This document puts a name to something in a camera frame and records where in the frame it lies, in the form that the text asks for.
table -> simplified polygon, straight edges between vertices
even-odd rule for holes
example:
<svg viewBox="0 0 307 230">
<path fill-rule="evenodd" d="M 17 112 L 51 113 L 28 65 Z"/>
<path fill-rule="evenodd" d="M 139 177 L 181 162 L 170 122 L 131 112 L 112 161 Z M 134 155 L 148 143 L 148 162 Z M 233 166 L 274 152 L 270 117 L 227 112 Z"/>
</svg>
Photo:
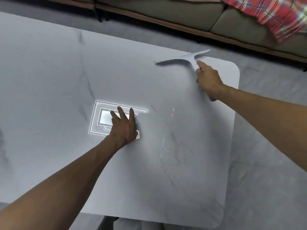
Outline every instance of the table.
<svg viewBox="0 0 307 230">
<path fill-rule="evenodd" d="M 140 139 L 111 159 L 82 212 L 221 222 L 235 113 L 208 100 L 188 65 L 154 64 L 185 52 L 4 13 L 0 27 L 0 201 L 97 145 L 120 105 L 134 107 Z M 199 59 L 238 87 L 234 63 Z"/>
</svg>

red plaid fabric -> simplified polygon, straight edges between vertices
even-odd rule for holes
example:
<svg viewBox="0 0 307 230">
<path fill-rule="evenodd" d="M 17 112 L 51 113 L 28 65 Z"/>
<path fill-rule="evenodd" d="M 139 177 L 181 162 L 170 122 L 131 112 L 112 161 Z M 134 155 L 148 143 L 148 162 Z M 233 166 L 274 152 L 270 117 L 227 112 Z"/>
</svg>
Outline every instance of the red plaid fabric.
<svg viewBox="0 0 307 230">
<path fill-rule="evenodd" d="M 266 25 L 280 42 L 307 25 L 307 0 L 221 0 Z"/>
</svg>

person's leg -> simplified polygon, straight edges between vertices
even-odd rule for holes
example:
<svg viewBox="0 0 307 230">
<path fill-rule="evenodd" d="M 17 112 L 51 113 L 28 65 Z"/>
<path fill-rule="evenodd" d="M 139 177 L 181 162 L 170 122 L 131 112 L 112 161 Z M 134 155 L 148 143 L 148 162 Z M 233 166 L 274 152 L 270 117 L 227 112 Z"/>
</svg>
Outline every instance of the person's leg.
<svg viewBox="0 0 307 230">
<path fill-rule="evenodd" d="M 142 221 L 142 230 L 165 230 L 162 223 Z"/>
<path fill-rule="evenodd" d="M 97 230 L 113 230 L 113 223 L 117 220 L 117 217 L 105 216 L 102 222 L 99 224 Z"/>
</svg>

brown sofa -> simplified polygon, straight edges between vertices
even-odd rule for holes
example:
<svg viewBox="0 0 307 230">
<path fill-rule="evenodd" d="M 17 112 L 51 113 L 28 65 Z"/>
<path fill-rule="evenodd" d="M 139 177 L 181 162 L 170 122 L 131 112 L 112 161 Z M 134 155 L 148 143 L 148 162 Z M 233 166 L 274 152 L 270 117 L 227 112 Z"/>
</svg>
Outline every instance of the brown sofa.
<svg viewBox="0 0 307 230">
<path fill-rule="evenodd" d="M 255 51 L 307 63 L 307 34 L 278 43 L 270 31 L 218 0 L 50 0 L 119 13 Z"/>
</svg>

gray tile floor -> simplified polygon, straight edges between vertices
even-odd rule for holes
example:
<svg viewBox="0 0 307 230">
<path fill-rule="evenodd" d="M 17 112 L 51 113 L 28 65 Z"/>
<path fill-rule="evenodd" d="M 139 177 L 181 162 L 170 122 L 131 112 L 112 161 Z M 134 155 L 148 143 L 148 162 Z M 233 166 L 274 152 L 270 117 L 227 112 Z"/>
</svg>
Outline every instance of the gray tile floor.
<svg viewBox="0 0 307 230">
<path fill-rule="evenodd" d="M 266 97 L 307 105 L 307 73 L 302 67 L 252 51 L 116 16 L 99 23 L 91 13 L 0 0 L 0 11 L 182 51 L 211 49 L 208 56 L 234 62 L 239 88 Z M 218 229 L 305 229 L 307 174 L 236 115 L 224 219 Z M 95 229 L 102 216 L 81 213 L 71 230 Z M 140 229 L 137 220 L 119 219 L 115 230 Z M 167 229 L 190 229 L 167 225 Z"/>
</svg>

